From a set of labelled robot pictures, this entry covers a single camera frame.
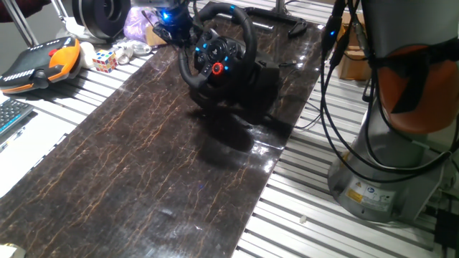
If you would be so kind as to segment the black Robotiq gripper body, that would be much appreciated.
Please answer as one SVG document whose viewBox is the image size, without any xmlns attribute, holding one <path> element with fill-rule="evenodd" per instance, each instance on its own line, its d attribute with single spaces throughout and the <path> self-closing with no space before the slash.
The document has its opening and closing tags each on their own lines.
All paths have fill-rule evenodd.
<svg viewBox="0 0 459 258">
<path fill-rule="evenodd" d="M 157 8 L 155 15 L 158 21 L 153 26 L 153 32 L 168 44 L 177 44 L 179 35 L 193 24 L 186 5 Z"/>
</svg>

